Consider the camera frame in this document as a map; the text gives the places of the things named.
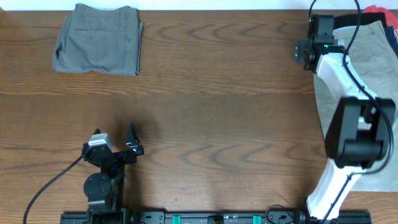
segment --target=wooden surface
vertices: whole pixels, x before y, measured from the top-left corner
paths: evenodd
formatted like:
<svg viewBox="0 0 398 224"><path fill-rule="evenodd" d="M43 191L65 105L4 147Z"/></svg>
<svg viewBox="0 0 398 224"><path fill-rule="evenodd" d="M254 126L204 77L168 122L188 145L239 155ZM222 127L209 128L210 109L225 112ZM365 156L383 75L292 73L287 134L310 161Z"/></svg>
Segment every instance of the wooden surface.
<svg viewBox="0 0 398 224"><path fill-rule="evenodd" d="M293 58L306 11L141 11L139 77L52 70L67 13L2 15L0 223L21 223L95 128L125 149L130 121L146 150L126 168L133 207L303 206L326 164L312 75ZM76 165L39 197L29 223L85 211L83 183L94 172ZM397 223L398 193L351 192L345 208Z"/></svg>

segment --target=red cloth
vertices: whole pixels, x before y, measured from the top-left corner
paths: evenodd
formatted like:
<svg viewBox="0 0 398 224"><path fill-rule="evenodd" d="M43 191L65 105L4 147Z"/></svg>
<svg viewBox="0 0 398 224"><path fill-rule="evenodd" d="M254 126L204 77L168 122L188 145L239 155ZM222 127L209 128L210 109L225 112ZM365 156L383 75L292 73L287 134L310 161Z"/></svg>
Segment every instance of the red cloth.
<svg viewBox="0 0 398 224"><path fill-rule="evenodd" d="M387 26L392 26L394 28L394 34L398 40L398 19L384 7L377 7L375 5L367 7L363 12L384 12L386 15Z"/></svg>

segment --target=green tape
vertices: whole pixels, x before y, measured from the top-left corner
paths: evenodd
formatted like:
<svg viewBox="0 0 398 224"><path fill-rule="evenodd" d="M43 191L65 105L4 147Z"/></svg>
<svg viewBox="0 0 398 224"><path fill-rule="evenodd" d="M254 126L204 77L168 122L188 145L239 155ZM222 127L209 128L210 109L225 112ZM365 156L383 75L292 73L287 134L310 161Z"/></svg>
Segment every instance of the green tape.
<svg viewBox="0 0 398 224"><path fill-rule="evenodd" d="M181 224L181 216L173 215L173 224Z"/></svg>
<svg viewBox="0 0 398 224"><path fill-rule="evenodd" d="M253 215L253 224L261 224L261 216Z"/></svg>

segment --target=white background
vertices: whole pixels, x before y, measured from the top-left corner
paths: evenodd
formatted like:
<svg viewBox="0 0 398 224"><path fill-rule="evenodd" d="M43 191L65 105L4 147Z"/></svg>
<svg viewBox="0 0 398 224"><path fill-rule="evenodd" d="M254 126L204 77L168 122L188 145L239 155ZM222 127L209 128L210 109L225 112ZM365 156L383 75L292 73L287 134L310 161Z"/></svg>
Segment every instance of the white background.
<svg viewBox="0 0 398 224"><path fill-rule="evenodd" d="M91 7L136 7L139 10L308 9L312 0L0 0L6 11L73 10L76 3ZM398 0L359 0L361 8L376 4L398 9ZM317 0L314 9L356 9L353 0Z"/></svg>

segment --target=gray cloth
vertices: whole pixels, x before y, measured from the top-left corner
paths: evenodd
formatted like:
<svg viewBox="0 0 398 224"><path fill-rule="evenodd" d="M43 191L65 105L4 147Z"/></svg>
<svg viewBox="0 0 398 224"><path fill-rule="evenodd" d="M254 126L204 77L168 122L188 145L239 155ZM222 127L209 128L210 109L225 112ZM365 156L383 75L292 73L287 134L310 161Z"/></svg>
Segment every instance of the gray cloth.
<svg viewBox="0 0 398 224"><path fill-rule="evenodd" d="M355 27L335 30L333 35L339 41L343 40L347 47L353 36ZM361 79L369 89L375 91L381 98L392 98L398 102L398 59L384 34L380 21L361 26L349 50L349 57ZM321 121L323 135L328 131L331 119L336 110L338 101L334 100L327 86L316 74L313 76L315 98L318 114ZM395 112L395 121L392 126L394 145L398 145L398 118ZM373 165L379 167L381 162ZM380 173L363 175L353 190L358 191L398 191L398 152L393 154L389 165Z"/></svg>
<svg viewBox="0 0 398 224"><path fill-rule="evenodd" d="M129 6L108 11L77 4L61 28L53 68L68 73L137 75L142 27L137 9Z"/></svg>

